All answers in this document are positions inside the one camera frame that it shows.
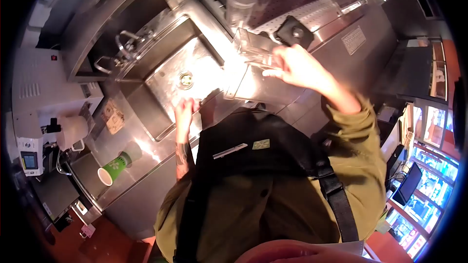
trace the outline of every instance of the black apron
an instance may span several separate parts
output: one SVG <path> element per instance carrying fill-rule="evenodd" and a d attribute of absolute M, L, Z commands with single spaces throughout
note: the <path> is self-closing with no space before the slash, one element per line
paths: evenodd
<path fill-rule="evenodd" d="M 270 140 L 269 148 L 252 149 L 255 141 L 266 139 Z M 247 143 L 247 147 L 213 159 L 213 155 L 242 143 Z M 310 138 L 270 112 L 240 108 L 216 126 L 203 130 L 196 160 L 177 234 L 174 263 L 197 262 L 196 250 L 210 190 L 220 179 L 237 174 L 281 173 L 318 179 L 335 214 L 342 242 L 359 240 L 348 198 L 328 156 Z"/>

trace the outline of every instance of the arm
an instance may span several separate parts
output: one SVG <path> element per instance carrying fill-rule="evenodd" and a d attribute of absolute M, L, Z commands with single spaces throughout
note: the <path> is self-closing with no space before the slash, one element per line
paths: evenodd
<path fill-rule="evenodd" d="M 337 144 L 329 157 L 331 166 L 345 185 L 360 239 L 368 237 L 385 205 L 387 168 L 371 103 L 347 91 L 302 47 L 279 47 L 273 54 L 282 69 L 265 70 L 264 76 L 313 89 L 325 97 L 323 110 L 339 128 L 329 133 Z"/>
<path fill-rule="evenodd" d="M 277 47 L 273 55 L 281 69 L 265 70 L 264 76 L 277 77 L 285 83 L 318 91 L 344 114 L 361 111 L 359 101 L 300 45 Z"/>
<path fill-rule="evenodd" d="M 175 175 L 179 181 L 195 166 L 189 143 L 190 124 L 192 114 L 200 105 L 192 98 L 183 99 L 175 108 Z"/>

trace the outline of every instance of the tattoo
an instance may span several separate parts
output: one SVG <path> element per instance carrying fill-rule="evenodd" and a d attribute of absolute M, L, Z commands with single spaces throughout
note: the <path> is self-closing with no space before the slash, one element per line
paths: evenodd
<path fill-rule="evenodd" d="M 179 181 L 190 169 L 195 167 L 190 143 L 175 144 L 176 178 Z"/>

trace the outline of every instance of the green patch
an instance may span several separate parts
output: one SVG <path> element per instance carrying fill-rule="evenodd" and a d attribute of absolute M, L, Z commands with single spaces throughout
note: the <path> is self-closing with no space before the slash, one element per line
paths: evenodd
<path fill-rule="evenodd" d="M 267 149 L 270 147 L 270 139 L 255 141 L 252 149 Z"/>

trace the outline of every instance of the olive green jacket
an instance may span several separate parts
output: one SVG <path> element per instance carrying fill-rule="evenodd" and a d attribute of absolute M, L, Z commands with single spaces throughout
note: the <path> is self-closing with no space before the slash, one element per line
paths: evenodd
<path fill-rule="evenodd" d="M 387 164 L 371 104 L 358 96 L 362 110 L 345 115 L 323 106 L 339 127 L 330 138 L 338 144 L 330 155 L 331 166 L 345 186 L 359 239 L 374 231 L 385 206 Z M 167 193 L 155 223 L 156 242 L 172 262 L 176 249 L 190 173 Z M 276 239 L 307 243 L 338 243 L 335 216 L 320 191 L 318 180 L 280 175 L 230 176 L 216 185 L 199 238 L 201 263 L 234 262 L 254 246 Z"/>

